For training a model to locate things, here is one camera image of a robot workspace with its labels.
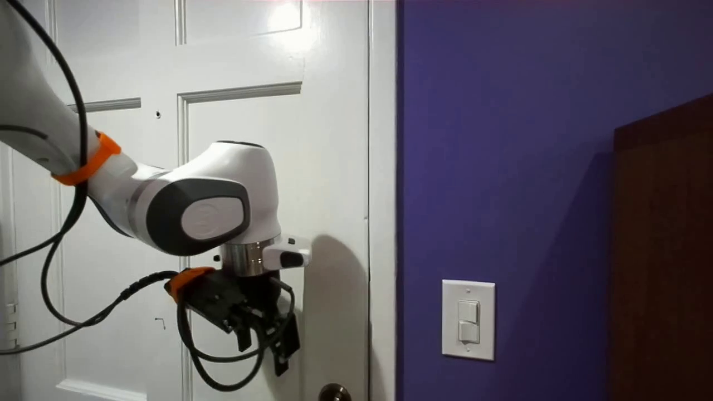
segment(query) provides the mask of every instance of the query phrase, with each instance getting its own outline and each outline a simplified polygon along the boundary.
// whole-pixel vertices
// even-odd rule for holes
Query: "light switch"
[[[496,360],[496,283],[443,281],[443,354]]]

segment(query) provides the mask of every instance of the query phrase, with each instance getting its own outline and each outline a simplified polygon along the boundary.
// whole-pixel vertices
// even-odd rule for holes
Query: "robotic arm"
[[[277,308],[286,287],[279,270],[304,268],[309,252],[281,236],[267,150],[220,141],[187,164],[156,169],[89,130],[89,160],[80,164],[78,119],[48,84],[28,27],[4,0],[0,55],[0,142],[64,186],[87,181],[93,206],[125,236],[177,257],[220,248],[220,270],[184,274],[168,289],[181,306],[237,333],[242,350],[250,348],[250,330],[260,330],[259,339],[271,339],[277,374],[286,373],[298,342],[294,315],[284,317]]]

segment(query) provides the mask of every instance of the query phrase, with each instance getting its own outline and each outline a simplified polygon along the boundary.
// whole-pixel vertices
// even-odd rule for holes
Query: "brown wooden cabinet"
[[[713,96],[616,133],[610,401],[713,401]]]

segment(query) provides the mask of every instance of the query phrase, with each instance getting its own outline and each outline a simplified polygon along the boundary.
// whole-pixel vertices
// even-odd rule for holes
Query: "door knob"
[[[318,392],[318,401],[353,401],[350,392],[340,383],[327,383]]]

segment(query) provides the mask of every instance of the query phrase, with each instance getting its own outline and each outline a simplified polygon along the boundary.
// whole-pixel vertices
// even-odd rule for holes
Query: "white door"
[[[325,383],[369,398],[369,4],[309,0],[34,0],[76,70],[93,128],[127,154],[175,168],[211,141],[265,146],[279,172],[286,234],[315,239],[288,271],[301,353],[284,377],[265,364],[242,398],[312,401]],[[60,93],[62,78],[49,68]],[[72,203],[12,157],[14,248],[48,239]],[[115,234],[93,207],[64,241],[51,283],[69,317],[89,317],[171,259]],[[39,295],[41,257],[15,266],[20,343],[60,330]],[[198,345],[235,354],[232,337],[195,319]],[[246,365],[211,373],[239,382]],[[22,356],[25,401],[211,401],[177,337],[175,304],[152,287],[101,327]]]

